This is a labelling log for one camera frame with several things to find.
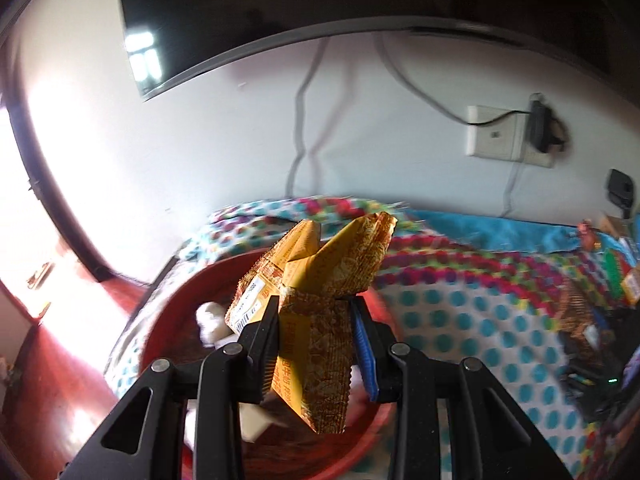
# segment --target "white wall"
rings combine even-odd
[[[15,363],[20,346],[31,327],[31,323],[16,309],[12,300],[0,288],[0,354],[7,362]],[[0,383],[0,411],[4,403],[6,387]]]
[[[89,237],[118,271],[151,281],[209,212],[279,198],[291,159],[293,97],[315,41],[259,54],[142,102],[122,47],[119,0],[33,0],[14,47],[38,138]],[[393,35],[422,88],[465,113],[527,106],[543,92],[573,139],[552,170],[527,168],[516,218],[579,222],[607,203],[609,168],[640,184],[640,110],[569,66],[472,41]],[[496,215],[511,163],[464,155],[466,129],[385,72],[367,34],[331,40],[307,94],[299,194],[409,200]]]

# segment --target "television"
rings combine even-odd
[[[614,0],[121,0],[143,98],[297,41],[377,30],[494,41],[587,70],[640,103],[640,56]]]

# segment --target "white tissue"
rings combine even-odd
[[[201,304],[196,310],[196,322],[200,327],[200,340],[206,347],[215,346],[216,341],[232,333],[225,324],[226,308],[210,301]]]
[[[196,440],[196,418],[198,416],[198,404],[187,404],[187,416],[184,419],[184,443],[193,450]],[[254,404],[238,402],[240,417],[240,435],[245,442],[255,442],[271,424],[282,426],[266,410]]]

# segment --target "polka dot blanket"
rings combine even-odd
[[[582,250],[550,254],[494,253],[462,246],[414,221],[401,205],[371,200],[308,198],[226,208],[179,253],[112,353],[105,377],[121,397],[139,373],[145,339],[168,298],[213,261],[273,245],[295,222],[322,222],[330,237],[351,219],[386,210],[398,226],[374,287],[399,323],[404,340],[429,357],[459,362],[476,356],[516,399],[569,471],[589,459],[588,433],[558,383],[566,359],[556,336],[558,285],[571,277],[598,306],[612,304],[596,255]],[[444,405],[439,406],[442,477],[451,478]],[[386,478],[393,446],[391,424],[374,449],[344,478]]]

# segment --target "wooden floor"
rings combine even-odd
[[[2,433],[33,480],[54,480],[113,407],[102,370],[145,292],[119,278],[96,283],[78,265],[52,275],[57,293],[18,357],[22,379],[2,409]]]

